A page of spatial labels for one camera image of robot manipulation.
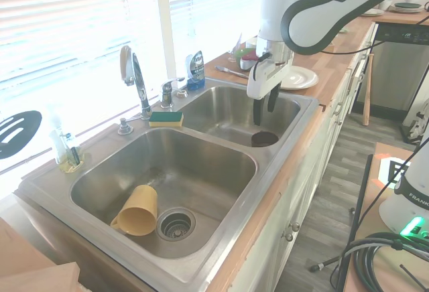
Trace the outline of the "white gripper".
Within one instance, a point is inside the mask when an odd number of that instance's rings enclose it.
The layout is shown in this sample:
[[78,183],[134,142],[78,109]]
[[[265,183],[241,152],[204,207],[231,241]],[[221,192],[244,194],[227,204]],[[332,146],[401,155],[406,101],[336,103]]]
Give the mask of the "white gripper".
[[267,110],[270,113],[274,111],[280,93],[279,84],[286,78],[291,67],[292,59],[289,59],[285,64],[278,64],[271,59],[266,59],[252,67],[247,83],[247,96],[254,99],[253,122],[255,125],[261,125],[265,102],[264,97],[269,92]]

